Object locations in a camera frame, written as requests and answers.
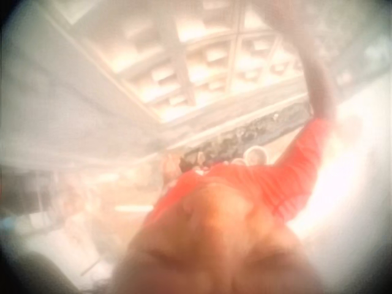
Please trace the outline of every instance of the person with dark hair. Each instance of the person with dark hair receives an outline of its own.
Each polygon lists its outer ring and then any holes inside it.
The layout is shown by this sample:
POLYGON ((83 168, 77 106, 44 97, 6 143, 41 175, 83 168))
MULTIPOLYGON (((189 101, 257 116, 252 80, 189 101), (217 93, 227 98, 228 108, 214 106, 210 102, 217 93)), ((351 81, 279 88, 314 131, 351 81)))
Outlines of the person with dark hair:
POLYGON ((290 0, 254 0, 297 48, 314 117, 275 166, 217 164, 181 174, 156 203, 105 289, 126 293, 322 293, 285 223, 311 196, 333 129, 334 83, 290 0))

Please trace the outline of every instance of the shirt sleeve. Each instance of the shirt sleeve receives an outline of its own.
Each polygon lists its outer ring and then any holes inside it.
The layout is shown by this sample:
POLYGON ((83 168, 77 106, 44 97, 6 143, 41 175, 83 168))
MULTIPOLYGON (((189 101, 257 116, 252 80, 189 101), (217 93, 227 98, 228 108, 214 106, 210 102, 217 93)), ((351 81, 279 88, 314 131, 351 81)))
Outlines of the shirt sleeve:
POLYGON ((254 168, 262 185, 263 197, 273 213, 284 221, 294 218, 312 195, 332 125, 325 119, 312 119, 276 166, 268 170, 254 168))

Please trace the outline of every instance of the red t-shirt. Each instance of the red t-shirt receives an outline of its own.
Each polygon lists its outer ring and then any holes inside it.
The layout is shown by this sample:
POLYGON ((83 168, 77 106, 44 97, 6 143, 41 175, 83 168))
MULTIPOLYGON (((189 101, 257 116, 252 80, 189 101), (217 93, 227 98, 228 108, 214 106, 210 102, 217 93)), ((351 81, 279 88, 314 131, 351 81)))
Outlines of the red t-shirt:
POLYGON ((312 194, 332 123, 312 119, 274 166, 217 164, 203 175, 188 171, 159 199, 146 218, 153 221, 181 197, 207 182, 221 182, 260 198, 278 219, 287 222, 305 206, 312 194))

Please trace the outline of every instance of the raised arm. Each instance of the raised arm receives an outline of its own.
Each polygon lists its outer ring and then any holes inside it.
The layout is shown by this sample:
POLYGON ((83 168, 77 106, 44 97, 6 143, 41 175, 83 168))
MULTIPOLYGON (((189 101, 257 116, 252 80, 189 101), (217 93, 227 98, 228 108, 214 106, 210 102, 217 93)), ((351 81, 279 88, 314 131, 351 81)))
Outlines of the raised arm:
POLYGON ((296 5, 298 0, 253 0, 266 21, 297 48, 314 116, 334 119, 336 89, 331 75, 317 54, 314 40, 303 25, 296 5))

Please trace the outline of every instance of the forearm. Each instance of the forearm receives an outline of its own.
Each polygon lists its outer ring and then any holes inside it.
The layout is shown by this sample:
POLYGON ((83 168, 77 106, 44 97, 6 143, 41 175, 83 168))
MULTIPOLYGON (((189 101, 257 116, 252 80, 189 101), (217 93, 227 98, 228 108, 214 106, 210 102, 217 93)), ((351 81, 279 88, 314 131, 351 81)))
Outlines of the forearm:
POLYGON ((336 116, 336 86, 329 70, 315 49, 314 41, 304 29, 287 36, 297 48, 314 116, 334 119, 336 116))

